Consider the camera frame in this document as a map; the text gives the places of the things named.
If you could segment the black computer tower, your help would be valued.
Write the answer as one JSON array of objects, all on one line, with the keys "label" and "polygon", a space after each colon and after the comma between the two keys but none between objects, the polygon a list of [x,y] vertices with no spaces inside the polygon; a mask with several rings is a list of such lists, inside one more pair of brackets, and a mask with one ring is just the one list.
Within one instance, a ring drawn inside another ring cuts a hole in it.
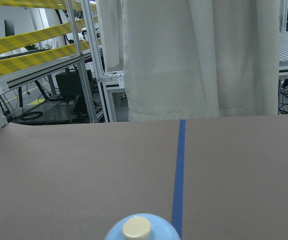
[{"label": "black computer tower", "polygon": [[66,102],[73,100],[77,96],[83,96],[82,84],[79,73],[76,70],[59,73],[55,76],[60,96]]}]

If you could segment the white curtain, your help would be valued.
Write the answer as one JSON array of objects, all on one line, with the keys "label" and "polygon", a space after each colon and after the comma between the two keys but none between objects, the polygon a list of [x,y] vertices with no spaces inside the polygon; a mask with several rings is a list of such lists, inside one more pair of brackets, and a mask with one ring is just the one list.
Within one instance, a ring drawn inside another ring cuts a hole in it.
[{"label": "white curtain", "polygon": [[97,1],[104,64],[130,121],[275,115],[276,0]]}]

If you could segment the aluminium frame post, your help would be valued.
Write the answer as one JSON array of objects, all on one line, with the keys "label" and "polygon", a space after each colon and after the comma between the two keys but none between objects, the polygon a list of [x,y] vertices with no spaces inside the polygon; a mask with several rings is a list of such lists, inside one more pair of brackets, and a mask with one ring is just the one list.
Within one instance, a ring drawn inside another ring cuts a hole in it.
[{"label": "aluminium frame post", "polygon": [[[89,79],[86,70],[86,55],[83,53],[81,48],[81,43],[79,41],[78,33],[77,33],[77,23],[74,18],[73,14],[73,1],[67,0],[65,2],[66,9],[68,12],[68,16],[70,19],[70,25],[72,29],[72,34],[74,38],[74,44],[76,53],[78,55],[79,62],[77,63],[77,69],[81,81],[81,86],[84,94],[84,99],[88,111],[89,121],[91,123],[97,123],[101,119],[102,114],[96,113],[96,109],[93,102],[93,95],[91,92],[91,88],[89,85]],[[95,29],[94,29],[94,20],[93,14],[90,6],[90,1],[82,0],[80,2],[82,7],[82,12],[84,16],[86,31],[87,31],[87,39],[88,39],[88,48],[90,49],[91,58],[93,61],[94,71],[98,78],[103,76],[103,69],[102,69],[102,61],[100,56],[100,51],[98,48],[98,40],[96,37]]]}]

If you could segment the yellow black barrier tape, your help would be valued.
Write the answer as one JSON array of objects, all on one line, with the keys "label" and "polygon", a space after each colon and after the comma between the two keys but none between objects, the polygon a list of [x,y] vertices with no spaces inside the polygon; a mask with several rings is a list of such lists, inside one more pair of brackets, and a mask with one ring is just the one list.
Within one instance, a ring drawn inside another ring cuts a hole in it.
[{"label": "yellow black barrier tape", "polygon": [[[64,0],[0,0],[0,6],[67,10],[66,1]],[[0,38],[0,54],[30,46],[37,42],[45,41],[61,35],[63,36],[71,32],[71,24],[62,23],[37,31],[35,30],[18,35],[2,37]],[[2,60],[0,59],[0,76],[63,57],[68,57],[76,53],[76,46],[72,43],[66,46],[57,47],[50,50],[43,50],[24,56],[22,55]]]}]

